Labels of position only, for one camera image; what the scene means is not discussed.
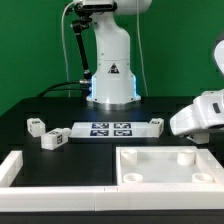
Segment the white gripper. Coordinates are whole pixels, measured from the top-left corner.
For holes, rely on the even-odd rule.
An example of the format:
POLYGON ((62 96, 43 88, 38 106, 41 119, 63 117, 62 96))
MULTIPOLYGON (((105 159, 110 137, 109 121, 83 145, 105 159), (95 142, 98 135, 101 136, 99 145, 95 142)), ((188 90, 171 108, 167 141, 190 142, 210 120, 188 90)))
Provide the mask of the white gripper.
POLYGON ((170 119, 174 135, 224 131, 224 89, 205 91, 170 119))

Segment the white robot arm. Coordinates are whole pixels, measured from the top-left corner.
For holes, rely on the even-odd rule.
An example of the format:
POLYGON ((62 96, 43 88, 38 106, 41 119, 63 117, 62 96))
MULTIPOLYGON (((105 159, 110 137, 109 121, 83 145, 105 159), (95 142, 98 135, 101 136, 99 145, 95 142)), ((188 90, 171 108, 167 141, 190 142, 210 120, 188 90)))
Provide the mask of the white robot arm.
MULTIPOLYGON (((87 104, 104 110, 122 110, 141 100, 130 69, 130 36, 115 15, 141 14, 152 0, 73 0, 79 20, 72 24, 77 37, 93 28, 97 44, 97 70, 90 74, 87 104)), ((224 131, 224 90, 205 92, 170 120, 175 135, 224 131)))

